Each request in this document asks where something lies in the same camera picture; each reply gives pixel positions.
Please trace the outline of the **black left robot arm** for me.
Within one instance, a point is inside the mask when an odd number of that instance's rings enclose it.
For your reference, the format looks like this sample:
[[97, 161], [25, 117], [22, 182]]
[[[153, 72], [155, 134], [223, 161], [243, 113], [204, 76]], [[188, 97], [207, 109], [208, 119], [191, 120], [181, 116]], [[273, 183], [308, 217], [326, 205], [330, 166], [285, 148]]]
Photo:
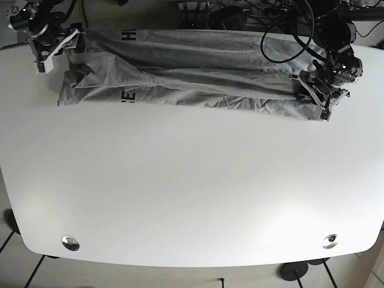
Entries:
[[314, 57], [315, 69], [291, 76], [293, 100], [269, 101], [264, 106], [273, 114], [329, 121], [335, 106], [350, 96], [343, 86], [363, 74], [362, 61], [352, 48], [356, 26], [347, 18], [349, 8], [339, 1], [295, 1], [294, 5], [288, 17], [277, 23], [289, 25], [301, 47], [286, 61], [308, 52]]

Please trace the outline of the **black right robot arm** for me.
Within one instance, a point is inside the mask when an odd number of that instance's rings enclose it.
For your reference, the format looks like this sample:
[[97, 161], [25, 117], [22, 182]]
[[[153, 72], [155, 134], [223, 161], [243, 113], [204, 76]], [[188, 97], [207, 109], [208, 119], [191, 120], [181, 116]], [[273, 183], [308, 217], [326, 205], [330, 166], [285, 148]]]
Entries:
[[65, 50], [82, 53], [85, 50], [81, 23], [73, 23], [63, 28], [74, 8], [76, 1], [71, 1], [66, 13], [53, 11], [61, 1], [16, 1], [7, 11], [8, 27], [26, 34], [35, 56], [35, 70], [38, 74], [47, 74], [54, 69], [53, 57]]

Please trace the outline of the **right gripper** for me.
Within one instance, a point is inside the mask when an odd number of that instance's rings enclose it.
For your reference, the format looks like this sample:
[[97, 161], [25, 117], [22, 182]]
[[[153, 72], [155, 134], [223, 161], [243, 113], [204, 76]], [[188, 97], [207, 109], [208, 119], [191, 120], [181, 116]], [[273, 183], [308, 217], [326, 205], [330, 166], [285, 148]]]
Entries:
[[85, 51], [83, 35], [85, 29], [81, 23], [73, 23], [63, 29], [52, 23], [43, 26], [42, 30], [28, 36], [28, 44], [35, 56], [35, 61], [43, 62], [61, 55], [64, 50], [74, 50], [75, 53]]

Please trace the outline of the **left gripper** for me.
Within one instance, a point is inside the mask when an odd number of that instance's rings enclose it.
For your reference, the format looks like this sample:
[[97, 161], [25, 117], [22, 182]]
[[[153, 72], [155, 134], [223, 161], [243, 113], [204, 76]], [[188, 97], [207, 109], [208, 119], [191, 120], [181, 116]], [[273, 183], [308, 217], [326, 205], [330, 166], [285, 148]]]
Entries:
[[350, 92], [340, 87], [333, 87], [322, 80], [315, 72], [300, 71], [298, 75], [292, 74], [293, 93], [297, 101], [311, 104], [314, 112], [317, 106], [333, 112], [343, 98], [350, 97]]

